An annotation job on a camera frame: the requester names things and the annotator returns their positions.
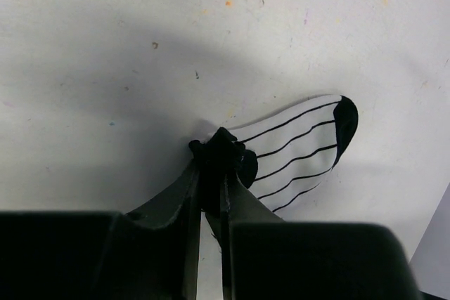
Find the black and white striped sock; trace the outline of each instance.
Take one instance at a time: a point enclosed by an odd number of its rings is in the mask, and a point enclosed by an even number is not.
[[[273,212],[292,207],[337,164],[357,124],[353,102],[344,96],[329,95],[230,130],[246,149],[255,152],[246,151],[238,175],[243,185]]]

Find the pink mark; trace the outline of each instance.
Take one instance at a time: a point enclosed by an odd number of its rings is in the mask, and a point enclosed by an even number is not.
[[[309,15],[309,8],[307,8],[307,14],[304,16],[303,24],[306,25],[308,23],[308,15]]]

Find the white table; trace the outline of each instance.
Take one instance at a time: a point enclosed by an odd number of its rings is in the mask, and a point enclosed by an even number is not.
[[[323,93],[359,130],[297,219],[381,223],[411,256],[450,181],[450,0],[0,5],[0,209],[129,211],[190,139]]]

